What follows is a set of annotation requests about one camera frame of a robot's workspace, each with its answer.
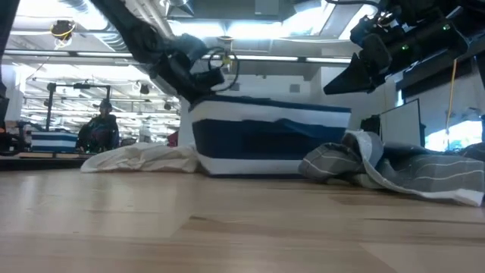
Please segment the table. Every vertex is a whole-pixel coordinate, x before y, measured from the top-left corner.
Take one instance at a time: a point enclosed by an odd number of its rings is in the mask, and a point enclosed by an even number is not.
[[[0,176],[0,272],[483,272],[485,210],[306,180]]]

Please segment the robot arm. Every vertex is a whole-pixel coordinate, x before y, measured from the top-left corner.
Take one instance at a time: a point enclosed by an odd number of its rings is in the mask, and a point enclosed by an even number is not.
[[[134,59],[149,64],[151,74],[162,77],[189,102],[213,94],[211,88],[224,82],[219,67],[190,73],[195,62],[211,51],[200,39],[188,34],[164,38],[152,25],[135,17],[121,0],[91,2],[117,28]]]
[[[485,34],[484,0],[381,0],[372,5],[378,7],[376,16],[363,17],[351,31],[350,39],[362,50],[324,87],[327,95],[370,93],[387,76],[438,54],[463,55]]]

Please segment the metal frame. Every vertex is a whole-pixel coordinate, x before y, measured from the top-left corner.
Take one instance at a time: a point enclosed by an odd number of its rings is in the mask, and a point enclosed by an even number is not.
[[[54,103],[54,93],[58,87],[73,87],[74,89],[81,89],[81,87],[106,88],[106,101],[109,102],[111,98],[111,86],[109,85],[98,85],[98,84],[88,84],[88,83],[76,83],[76,84],[49,83],[47,84],[48,104],[47,104],[47,120],[45,121],[45,130],[48,132],[51,126],[52,104]]]

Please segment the fluorescent light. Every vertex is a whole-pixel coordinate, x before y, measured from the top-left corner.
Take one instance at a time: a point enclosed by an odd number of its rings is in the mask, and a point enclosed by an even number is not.
[[[184,33],[189,35],[205,38],[224,36],[225,32],[219,23],[181,23],[170,20],[168,22],[175,35],[179,36]]]
[[[349,58],[306,58],[307,62],[312,63],[331,63],[331,64],[350,64]]]
[[[31,119],[33,121],[43,121],[45,120],[45,118],[41,117],[41,116],[38,116],[38,115],[22,115],[22,118],[28,118],[28,119]]]
[[[235,39],[274,39],[282,36],[280,22],[262,23],[234,23],[231,24],[227,35]]]
[[[23,113],[47,113],[47,109],[22,109]],[[99,111],[77,111],[77,110],[52,110],[52,114],[60,115],[97,115]],[[177,114],[174,112],[162,112],[162,113],[142,113],[138,115],[139,112],[117,112],[114,115],[118,118],[170,118],[176,117]]]
[[[4,54],[13,55],[13,56],[69,57],[69,52],[54,51],[54,50],[6,49]]]
[[[75,52],[79,57],[97,57],[97,58],[132,58],[131,53],[119,52]]]
[[[339,39],[350,39],[350,31],[353,30],[355,26],[357,26],[358,22],[364,16],[374,17],[376,13],[377,8],[373,5],[363,5],[362,8],[358,10],[355,16],[350,20],[349,24],[340,35]]]
[[[241,61],[298,61],[298,57],[238,55]]]
[[[25,96],[24,99],[49,99],[48,96]],[[54,97],[54,100],[70,100],[70,101],[93,101],[103,100],[105,98],[77,98],[77,97]],[[110,102],[152,102],[150,99],[109,99]]]
[[[79,91],[79,94],[80,94],[81,96],[85,97],[85,98],[92,99],[92,96],[90,96],[90,95],[88,95],[88,94],[84,93],[83,91]]]
[[[41,31],[41,30],[11,30],[10,35],[19,35],[19,36],[37,36],[37,35],[51,35],[50,31]]]

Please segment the pipe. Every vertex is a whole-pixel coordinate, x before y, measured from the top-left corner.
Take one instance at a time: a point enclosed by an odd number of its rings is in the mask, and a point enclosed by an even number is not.
[[[172,29],[170,28],[170,24],[165,20],[164,17],[160,15],[157,8],[153,5],[152,1],[150,0],[134,0],[134,2],[138,2],[138,4],[144,4],[144,7],[148,10],[150,15],[153,17],[153,20],[156,22],[158,26],[158,30],[160,34],[164,38],[173,39],[174,34],[172,33]]]
[[[116,52],[127,52],[128,48],[125,45],[123,38],[116,30],[116,28],[106,19],[106,17],[98,11],[98,9],[89,0],[59,0],[60,3],[66,4],[79,12],[77,22],[82,24],[88,30],[104,30],[115,32],[116,34],[100,35],[98,38],[104,44],[112,48]]]
[[[143,6],[137,1],[133,1],[133,4],[135,5],[136,10],[142,15],[143,19],[149,24],[153,24],[152,19],[150,18],[149,14],[146,13],[146,10],[143,8]]]

